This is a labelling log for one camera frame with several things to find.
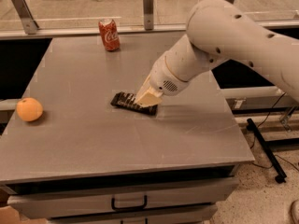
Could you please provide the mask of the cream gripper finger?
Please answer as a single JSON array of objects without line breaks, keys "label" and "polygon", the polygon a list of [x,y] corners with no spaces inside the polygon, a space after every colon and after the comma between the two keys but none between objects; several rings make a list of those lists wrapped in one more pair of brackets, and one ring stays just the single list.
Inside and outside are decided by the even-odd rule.
[{"label": "cream gripper finger", "polygon": [[146,84],[136,94],[135,103],[142,107],[158,105],[162,101],[162,95],[161,91],[157,91],[151,85]]}]

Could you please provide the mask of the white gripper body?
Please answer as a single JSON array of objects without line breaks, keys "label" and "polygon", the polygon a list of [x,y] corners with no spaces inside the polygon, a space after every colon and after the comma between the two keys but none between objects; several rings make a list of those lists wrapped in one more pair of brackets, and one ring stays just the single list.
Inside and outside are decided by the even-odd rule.
[{"label": "white gripper body", "polygon": [[168,67],[167,55],[165,52],[152,66],[149,74],[149,84],[156,91],[166,96],[175,96],[189,85],[188,81],[178,79]]}]

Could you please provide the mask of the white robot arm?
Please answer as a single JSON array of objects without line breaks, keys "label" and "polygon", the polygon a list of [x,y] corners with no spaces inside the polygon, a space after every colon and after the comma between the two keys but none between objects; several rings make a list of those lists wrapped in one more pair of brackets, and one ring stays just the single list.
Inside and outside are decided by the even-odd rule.
[{"label": "white robot arm", "polygon": [[186,34],[154,63],[135,102],[157,105],[227,60],[244,64],[299,101],[299,40],[263,28],[225,0],[202,0]]}]

